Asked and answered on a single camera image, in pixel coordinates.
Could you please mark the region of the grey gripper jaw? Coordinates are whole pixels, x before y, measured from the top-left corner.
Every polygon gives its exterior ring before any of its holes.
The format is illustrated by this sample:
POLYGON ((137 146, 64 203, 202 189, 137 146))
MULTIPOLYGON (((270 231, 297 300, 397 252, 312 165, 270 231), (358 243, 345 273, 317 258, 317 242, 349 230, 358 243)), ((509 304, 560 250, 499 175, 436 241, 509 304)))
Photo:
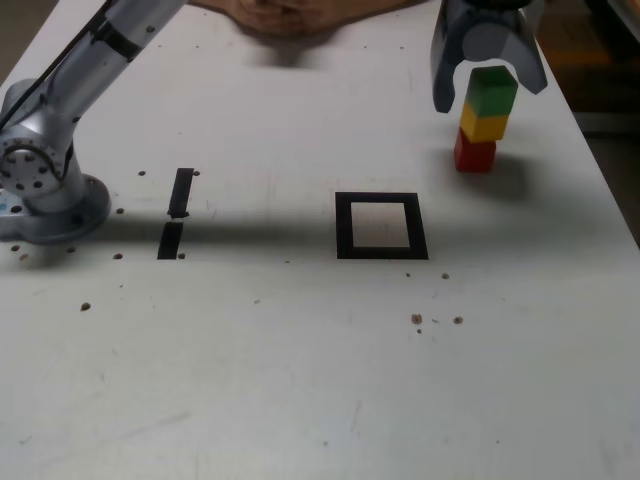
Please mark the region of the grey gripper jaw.
POLYGON ((501 60, 511 65, 518 82, 532 94, 547 87, 547 77, 534 36, 519 8, 469 7, 471 26, 463 39, 465 59, 501 60))

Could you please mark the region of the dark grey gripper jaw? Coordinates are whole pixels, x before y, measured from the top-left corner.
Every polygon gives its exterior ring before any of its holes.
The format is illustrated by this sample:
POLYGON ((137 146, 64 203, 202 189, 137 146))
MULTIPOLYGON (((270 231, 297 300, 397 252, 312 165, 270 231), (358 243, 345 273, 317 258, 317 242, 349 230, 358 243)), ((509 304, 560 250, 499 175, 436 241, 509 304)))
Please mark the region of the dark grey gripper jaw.
POLYGON ((469 27, 468 6, 464 1, 443 1, 431 42, 433 102, 437 112, 448 113, 455 99, 453 75, 465 59, 463 40, 469 27))

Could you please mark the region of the person's right hand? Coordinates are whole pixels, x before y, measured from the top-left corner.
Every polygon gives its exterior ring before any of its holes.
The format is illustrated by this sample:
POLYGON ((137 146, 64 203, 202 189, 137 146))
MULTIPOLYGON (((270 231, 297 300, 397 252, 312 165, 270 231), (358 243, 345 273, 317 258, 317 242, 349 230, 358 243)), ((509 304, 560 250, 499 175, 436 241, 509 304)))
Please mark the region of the person's right hand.
POLYGON ((268 1, 232 1, 229 15, 241 26, 259 33, 280 34, 288 28, 284 9, 268 1))

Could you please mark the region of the person's left hand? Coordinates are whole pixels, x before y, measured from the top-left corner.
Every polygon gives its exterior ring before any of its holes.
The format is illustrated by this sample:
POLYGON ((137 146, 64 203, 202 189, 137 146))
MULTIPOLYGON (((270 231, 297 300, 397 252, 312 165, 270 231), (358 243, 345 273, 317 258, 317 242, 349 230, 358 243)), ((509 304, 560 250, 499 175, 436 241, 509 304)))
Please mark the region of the person's left hand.
POLYGON ((345 17, 345 7, 338 0, 292 0, 281 1, 281 5, 296 12, 303 31, 315 34, 338 27, 345 17))

